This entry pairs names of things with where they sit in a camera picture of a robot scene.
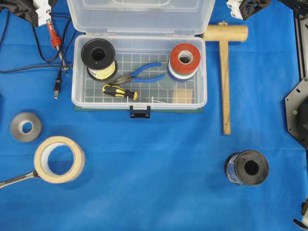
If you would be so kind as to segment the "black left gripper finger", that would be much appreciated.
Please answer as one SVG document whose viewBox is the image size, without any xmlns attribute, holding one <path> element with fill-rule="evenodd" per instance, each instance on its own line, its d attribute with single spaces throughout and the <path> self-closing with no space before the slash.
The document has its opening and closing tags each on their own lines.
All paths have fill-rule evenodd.
<svg viewBox="0 0 308 231">
<path fill-rule="evenodd" d="M 45 25 L 51 21 L 51 0 L 10 0 L 10 12 L 35 27 Z"/>
</svg>

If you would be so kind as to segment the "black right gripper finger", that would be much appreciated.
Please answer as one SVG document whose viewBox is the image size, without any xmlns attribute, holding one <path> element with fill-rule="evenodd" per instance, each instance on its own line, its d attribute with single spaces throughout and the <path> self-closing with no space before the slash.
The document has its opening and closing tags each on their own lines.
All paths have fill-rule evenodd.
<svg viewBox="0 0 308 231">
<path fill-rule="evenodd" d="M 233 18 L 247 20 L 252 15 L 268 7 L 271 0 L 227 0 L 226 4 L 230 8 Z"/>
</svg>

